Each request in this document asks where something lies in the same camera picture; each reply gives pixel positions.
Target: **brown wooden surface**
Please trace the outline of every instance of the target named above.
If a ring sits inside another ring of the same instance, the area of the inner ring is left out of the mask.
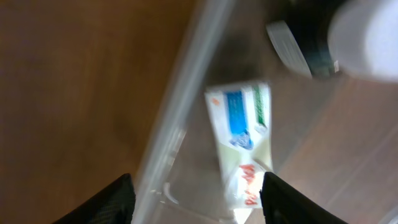
[[[194,1],[0,2],[0,223],[134,175]]]

